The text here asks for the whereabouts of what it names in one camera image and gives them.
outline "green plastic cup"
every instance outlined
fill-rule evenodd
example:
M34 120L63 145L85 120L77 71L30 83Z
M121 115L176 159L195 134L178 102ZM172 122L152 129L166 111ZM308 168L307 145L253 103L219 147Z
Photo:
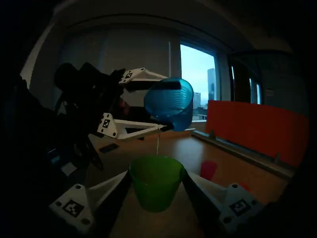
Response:
M170 206L185 174L180 162L156 155L136 159L129 171L141 207L150 212Z

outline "sky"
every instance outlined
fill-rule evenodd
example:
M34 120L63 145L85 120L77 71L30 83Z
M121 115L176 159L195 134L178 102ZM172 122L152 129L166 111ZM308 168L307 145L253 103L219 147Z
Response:
M215 68L213 56L181 45L181 77L201 93L201 105L208 103L207 70L211 68Z

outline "wall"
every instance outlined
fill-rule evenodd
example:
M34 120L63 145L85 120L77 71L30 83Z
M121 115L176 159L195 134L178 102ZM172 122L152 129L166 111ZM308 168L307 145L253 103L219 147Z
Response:
M40 101L42 106L47 108L54 108L52 101L53 81L64 35L65 29L60 25L55 25L51 29L37 55L32 71L30 92Z
M181 76L178 36L144 27L100 27L71 35L65 41L59 64L69 62L80 69L91 63L102 73L115 69L145 67L149 71L171 77ZM55 102L60 96L55 88ZM122 98L130 106L143 106L146 90L124 91Z
M203 32L213 38L215 46L222 49L237 51L253 48L237 28L224 17L193 0L79 0L60 14L61 23L69 29L79 25L109 24L107 19L113 17L125 17L127 23L129 19L140 16L143 17L143 24L156 25L157 19L162 21L169 19L170 25L178 24L179 29L192 26L194 36L197 31Z
M263 103L308 116L305 81L298 62L285 55L257 57L262 76Z
M306 85L296 58L284 52L253 52L232 57L248 67L262 87L262 104L308 116Z

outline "window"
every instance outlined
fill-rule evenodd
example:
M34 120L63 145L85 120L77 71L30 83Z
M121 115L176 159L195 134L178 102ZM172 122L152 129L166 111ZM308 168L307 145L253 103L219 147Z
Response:
M218 97L214 57L181 45L181 77L194 89L193 121L206 120L208 100Z
M261 104L261 90L260 85L252 79L250 80L250 90L251 90L251 103Z
M257 91L257 95L258 95L257 103L261 104L261 90L260 90L260 85L259 84L256 85L256 91Z

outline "red cup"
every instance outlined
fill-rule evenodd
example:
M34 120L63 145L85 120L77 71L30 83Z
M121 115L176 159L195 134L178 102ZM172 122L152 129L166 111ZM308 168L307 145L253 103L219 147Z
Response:
M213 161L204 161L201 163L201 177L209 181L212 180L216 170L217 164Z

